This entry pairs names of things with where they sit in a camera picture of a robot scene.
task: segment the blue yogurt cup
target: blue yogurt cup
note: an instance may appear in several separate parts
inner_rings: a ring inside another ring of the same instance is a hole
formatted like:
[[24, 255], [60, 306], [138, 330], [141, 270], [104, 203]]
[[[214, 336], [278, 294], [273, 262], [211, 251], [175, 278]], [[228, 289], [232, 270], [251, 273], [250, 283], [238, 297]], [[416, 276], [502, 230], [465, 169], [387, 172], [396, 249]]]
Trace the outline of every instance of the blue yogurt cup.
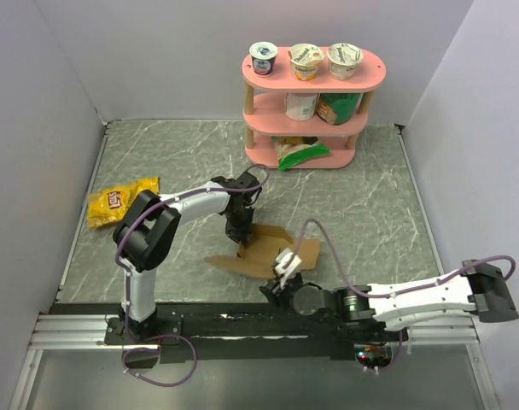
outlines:
[[273, 43], [261, 41], [252, 44], [250, 46], [250, 55], [252, 56], [254, 72], [263, 77], [273, 74], [277, 54], [278, 48]]

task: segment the yogurt cup lid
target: yogurt cup lid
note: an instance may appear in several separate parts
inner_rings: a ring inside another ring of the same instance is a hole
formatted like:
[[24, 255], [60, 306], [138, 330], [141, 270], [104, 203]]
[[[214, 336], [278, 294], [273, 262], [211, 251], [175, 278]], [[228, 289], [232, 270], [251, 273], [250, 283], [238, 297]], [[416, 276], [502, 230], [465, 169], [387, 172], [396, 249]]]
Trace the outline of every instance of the yogurt cup lid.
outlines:
[[296, 44], [288, 50], [288, 57], [300, 66], [316, 66], [324, 59], [324, 52], [314, 44]]
[[328, 48], [328, 58], [342, 66], [356, 66], [364, 60], [364, 53], [356, 45], [337, 43]]
[[250, 55], [260, 60], [269, 60], [278, 54], [278, 48], [275, 44], [267, 41], [260, 41], [250, 46]]

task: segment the three-tier shelf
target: three-tier shelf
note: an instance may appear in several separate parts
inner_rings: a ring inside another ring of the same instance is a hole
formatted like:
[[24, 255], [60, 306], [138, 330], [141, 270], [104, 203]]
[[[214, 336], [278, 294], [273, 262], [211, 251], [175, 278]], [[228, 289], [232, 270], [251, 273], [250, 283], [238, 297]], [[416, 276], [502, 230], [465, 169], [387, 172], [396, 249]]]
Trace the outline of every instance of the three-tier shelf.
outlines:
[[[257, 75], [252, 69], [252, 57], [242, 62], [244, 77], [244, 122], [246, 126], [246, 153], [254, 163], [278, 167], [273, 136], [314, 136], [329, 148], [329, 155], [313, 158], [293, 168], [341, 168], [353, 160], [356, 140], [368, 122], [373, 94], [384, 80], [387, 70], [382, 60], [368, 50], [350, 79], [334, 79], [329, 75], [328, 57], [318, 68], [317, 76], [309, 81], [295, 79], [287, 57], [289, 47], [279, 47], [273, 74]], [[327, 55], [326, 47], [322, 48]], [[254, 95], [254, 90], [263, 93]], [[357, 108], [349, 121], [338, 126], [314, 115], [310, 120], [296, 121], [284, 113], [284, 96], [292, 93], [361, 93]]]

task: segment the pink shelf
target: pink shelf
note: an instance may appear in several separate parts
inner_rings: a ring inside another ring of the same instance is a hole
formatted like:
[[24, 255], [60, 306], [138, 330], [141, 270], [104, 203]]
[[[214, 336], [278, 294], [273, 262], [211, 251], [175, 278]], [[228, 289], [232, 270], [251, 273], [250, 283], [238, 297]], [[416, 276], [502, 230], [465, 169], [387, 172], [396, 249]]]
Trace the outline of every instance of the pink shelf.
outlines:
[[[329, 148], [329, 155], [313, 158], [302, 162], [293, 168], [341, 168], [354, 157], [354, 149], [346, 149], [346, 138], [321, 137], [320, 141]], [[270, 136], [254, 133], [254, 147], [246, 148], [250, 161], [256, 164], [265, 164], [269, 168], [278, 167], [277, 154]]]
[[243, 113], [246, 124], [252, 130], [268, 135], [342, 137], [358, 134], [368, 122], [368, 114], [356, 111], [349, 121], [339, 126], [331, 126], [316, 114], [307, 121], [292, 120], [284, 113], [284, 96], [280, 92], [255, 96], [254, 113]]
[[[324, 58], [317, 77], [309, 81], [300, 81], [292, 76], [288, 59], [289, 47], [278, 47], [273, 74], [261, 77], [252, 69], [252, 57], [246, 56], [242, 62], [244, 79], [255, 89], [282, 92], [367, 92], [375, 90], [387, 75], [382, 60], [368, 50], [364, 52], [364, 60], [350, 79], [334, 79], [329, 75], [328, 57]], [[322, 47], [327, 54], [327, 47]]]

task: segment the white wall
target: white wall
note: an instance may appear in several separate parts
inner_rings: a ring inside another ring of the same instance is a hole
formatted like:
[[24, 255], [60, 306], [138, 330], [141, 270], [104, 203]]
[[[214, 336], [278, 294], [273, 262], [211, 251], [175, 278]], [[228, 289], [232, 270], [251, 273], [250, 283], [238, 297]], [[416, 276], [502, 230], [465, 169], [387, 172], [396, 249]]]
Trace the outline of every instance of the white wall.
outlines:
[[0, 409], [55, 297], [102, 123], [32, 0], [0, 0]]
[[[519, 0], [474, 2], [405, 146], [444, 268], [513, 255], [519, 311]], [[519, 410], [519, 321], [478, 331], [503, 409]]]
[[250, 44], [348, 41], [388, 67], [371, 119], [406, 124], [472, 0], [36, 2], [104, 120], [241, 118]]

